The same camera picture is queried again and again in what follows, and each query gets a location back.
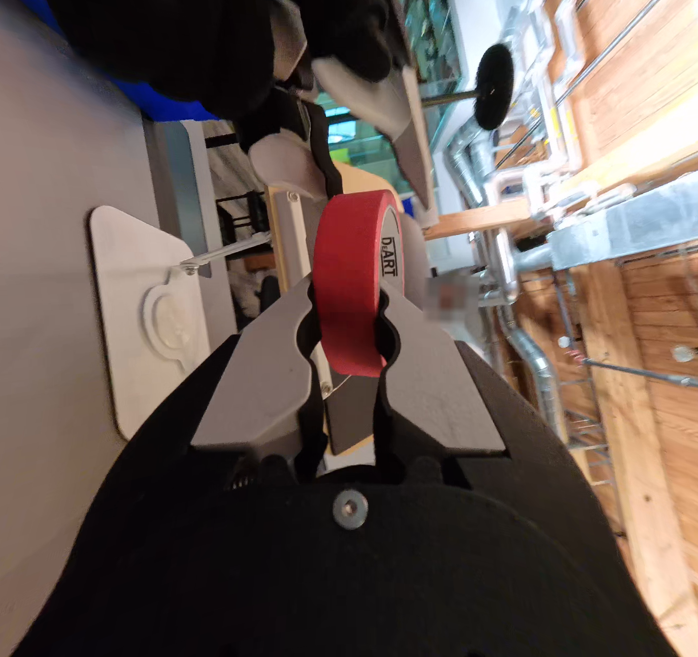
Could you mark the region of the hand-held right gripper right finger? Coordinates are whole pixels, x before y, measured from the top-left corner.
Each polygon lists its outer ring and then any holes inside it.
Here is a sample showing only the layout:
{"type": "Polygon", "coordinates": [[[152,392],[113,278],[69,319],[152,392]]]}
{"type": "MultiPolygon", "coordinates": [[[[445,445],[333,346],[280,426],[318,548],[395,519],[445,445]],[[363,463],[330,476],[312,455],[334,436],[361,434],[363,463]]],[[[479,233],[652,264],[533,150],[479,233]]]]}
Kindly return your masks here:
{"type": "Polygon", "coordinates": [[[385,280],[374,327],[382,370],[373,435],[383,476],[405,476],[419,458],[442,464],[507,453],[455,341],[385,280]]]}

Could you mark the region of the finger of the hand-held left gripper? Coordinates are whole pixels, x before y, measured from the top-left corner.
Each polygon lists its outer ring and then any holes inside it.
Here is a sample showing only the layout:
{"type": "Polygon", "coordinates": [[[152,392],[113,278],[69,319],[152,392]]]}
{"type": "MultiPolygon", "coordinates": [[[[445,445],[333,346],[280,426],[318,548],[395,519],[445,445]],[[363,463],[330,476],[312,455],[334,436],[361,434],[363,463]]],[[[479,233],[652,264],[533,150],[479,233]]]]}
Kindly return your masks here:
{"type": "Polygon", "coordinates": [[[257,177],[268,188],[294,192],[316,201],[344,193],[340,171],[329,151],[329,125],[318,104],[299,102],[303,134],[289,128],[268,134],[249,149],[257,177]]]}
{"type": "Polygon", "coordinates": [[[391,68],[373,83],[356,75],[334,57],[313,59],[319,85],[340,106],[369,123],[392,146],[398,168],[422,207],[417,221],[422,228],[438,223],[433,183],[433,159],[414,67],[391,68]]]}

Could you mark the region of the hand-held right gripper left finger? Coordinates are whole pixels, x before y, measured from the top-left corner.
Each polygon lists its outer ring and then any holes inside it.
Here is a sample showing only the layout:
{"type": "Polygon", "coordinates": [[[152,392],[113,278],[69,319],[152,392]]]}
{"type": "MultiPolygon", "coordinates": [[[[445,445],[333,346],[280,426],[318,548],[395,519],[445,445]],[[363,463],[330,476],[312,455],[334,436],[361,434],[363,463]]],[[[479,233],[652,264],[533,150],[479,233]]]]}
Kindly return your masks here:
{"type": "Polygon", "coordinates": [[[316,478],[327,448],[318,367],[320,325],[311,276],[240,334],[192,444],[261,461],[280,455],[316,478]]]}

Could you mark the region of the blue plastic bin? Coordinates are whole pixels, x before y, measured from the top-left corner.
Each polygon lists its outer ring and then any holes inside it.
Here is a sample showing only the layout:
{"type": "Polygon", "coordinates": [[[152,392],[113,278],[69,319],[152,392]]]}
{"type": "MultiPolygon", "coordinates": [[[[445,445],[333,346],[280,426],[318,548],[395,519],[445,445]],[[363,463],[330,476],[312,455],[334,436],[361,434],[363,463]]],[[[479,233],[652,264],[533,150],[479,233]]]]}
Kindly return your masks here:
{"type": "MultiPolygon", "coordinates": [[[[24,7],[32,11],[42,23],[48,26],[54,33],[66,41],[65,34],[59,27],[55,16],[46,0],[19,0],[24,7]]],[[[144,82],[131,83],[113,77],[100,69],[96,70],[100,76],[107,78],[118,88],[132,103],[154,122],[174,121],[215,121],[218,118],[207,111],[198,101],[182,102],[172,100],[158,93],[150,85],[144,82]]]]}

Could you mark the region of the red tape roll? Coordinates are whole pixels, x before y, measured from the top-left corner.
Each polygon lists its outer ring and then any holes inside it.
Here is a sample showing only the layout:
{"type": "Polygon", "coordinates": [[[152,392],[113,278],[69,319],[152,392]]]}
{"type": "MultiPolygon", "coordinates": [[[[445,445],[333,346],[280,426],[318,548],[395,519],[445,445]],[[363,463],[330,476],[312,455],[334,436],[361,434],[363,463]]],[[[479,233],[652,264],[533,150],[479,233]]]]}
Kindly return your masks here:
{"type": "Polygon", "coordinates": [[[323,210],[312,260],[321,345],[329,366],[379,377],[376,342],[381,282],[404,293],[401,218],[388,190],[338,194],[323,210]]]}

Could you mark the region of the person's left hand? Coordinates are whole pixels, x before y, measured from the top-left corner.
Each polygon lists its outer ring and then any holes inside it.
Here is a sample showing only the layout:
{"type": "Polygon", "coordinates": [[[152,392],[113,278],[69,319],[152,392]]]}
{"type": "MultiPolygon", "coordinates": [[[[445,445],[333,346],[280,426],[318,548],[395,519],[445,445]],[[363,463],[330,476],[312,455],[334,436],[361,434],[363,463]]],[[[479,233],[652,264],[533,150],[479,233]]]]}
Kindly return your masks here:
{"type": "MultiPolygon", "coordinates": [[[[393,58],[388,0],[289,0],[311,59],[334,57],[378,83],[393,58]]],[[[237,121],[264,107],[301,56],[284,63],[273,16],[280,0],[46,0],[68,43],[111,77],[145,83],[237,121]]]]}

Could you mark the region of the white base book stand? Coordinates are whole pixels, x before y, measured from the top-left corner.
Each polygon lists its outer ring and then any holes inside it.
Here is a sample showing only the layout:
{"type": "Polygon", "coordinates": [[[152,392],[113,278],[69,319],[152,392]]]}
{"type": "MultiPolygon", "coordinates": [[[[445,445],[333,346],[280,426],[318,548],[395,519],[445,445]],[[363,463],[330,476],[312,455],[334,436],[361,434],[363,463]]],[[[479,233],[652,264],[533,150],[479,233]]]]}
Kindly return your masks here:
{"type": "MultiPolygon", "coordinates": [[[[292,289],[310,273],[327,200],[270,190],[272,235],[292,289]]],[[[211,354],[198,270],[181,265],[191,255],[183,240],[116,208],[94,209],[89,230],[117,428],[131,440],[211,354]]]]}

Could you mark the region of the round metal duct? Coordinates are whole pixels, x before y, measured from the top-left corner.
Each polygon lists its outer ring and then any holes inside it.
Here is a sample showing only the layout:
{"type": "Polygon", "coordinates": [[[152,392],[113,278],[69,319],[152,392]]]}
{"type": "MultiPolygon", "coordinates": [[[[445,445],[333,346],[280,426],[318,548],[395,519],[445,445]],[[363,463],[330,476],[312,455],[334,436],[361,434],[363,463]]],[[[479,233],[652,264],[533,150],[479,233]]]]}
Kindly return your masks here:
{"type": "MultiPolygon", "coordinates": [[[[471,116],[450,139],[444,163],[468,210],[502,210],[502,191],[522,181],[516,169],[496,170],[492,133],[471,116]]],[[[537,408],[545,423],[563,442],[569,436],[557,376],[550,360],[533,338],[519,327],[513,306],[520,294],[519,271],[507,222],[476,231],[476,247],[486,268],[480,305],[497,316],[508,343],[527,365],[535,386],[537,408]]]]}

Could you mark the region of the rectangular metal air duct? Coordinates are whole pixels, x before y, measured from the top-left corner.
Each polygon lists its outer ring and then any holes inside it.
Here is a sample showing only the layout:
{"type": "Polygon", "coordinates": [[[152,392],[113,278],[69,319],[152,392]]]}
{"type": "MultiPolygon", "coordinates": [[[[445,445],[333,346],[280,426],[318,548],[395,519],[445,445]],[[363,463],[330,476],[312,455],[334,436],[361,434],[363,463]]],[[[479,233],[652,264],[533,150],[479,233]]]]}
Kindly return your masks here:
{"type": "Polygon", "coordinates": [[[554,270],[697,240],[697,172],[648,191],[546,238],[554,270]]]}

